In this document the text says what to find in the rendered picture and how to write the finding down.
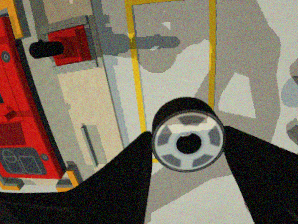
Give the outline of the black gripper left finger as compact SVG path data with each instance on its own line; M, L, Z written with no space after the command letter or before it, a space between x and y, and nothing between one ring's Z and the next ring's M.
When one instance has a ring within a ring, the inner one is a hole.
M0 192L0 224L144 224L152 168L145 131L67 192Z

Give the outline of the yellow rectangular outline on table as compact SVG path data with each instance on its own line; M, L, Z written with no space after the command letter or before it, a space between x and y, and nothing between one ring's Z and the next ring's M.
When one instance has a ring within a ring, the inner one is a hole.
M126 20L128 20L128 37L129 37L129 47L130 56L132 56L133 65L133 75L134 84L136 84L136 95L138 104L138 115L140 115L141 133L146 131L145 125L145 115L144 115L144 103L142 103L142 92L141 92L141 81L140 81L140 71L138 71L138 60L137 60L137 49L136 49L136 39L134 39L133 30L133 10L132 6L138 6L138 4L148 4L148 3L158 3L158 2L168 2L168 0L124 0ZM214 87L216 87L216 76L214 76L214 65L216 65L216 0L209 0L209 34L210 34L210 44L209 44L209 99L208 104L210 108L214 108Z

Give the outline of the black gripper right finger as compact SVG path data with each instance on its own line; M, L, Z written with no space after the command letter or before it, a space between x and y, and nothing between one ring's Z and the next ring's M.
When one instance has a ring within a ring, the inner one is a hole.
M223 127L223 153L254 224L298 224L298 155Z

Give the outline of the black tyre with grey hub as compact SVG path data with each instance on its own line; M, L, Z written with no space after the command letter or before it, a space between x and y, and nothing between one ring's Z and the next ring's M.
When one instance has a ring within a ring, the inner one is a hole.
M190 136L182 136L192 133ZM220 159L226 147L220 117L205 101L184 96L158 109L152 125L152 152L176 172L197 172Z

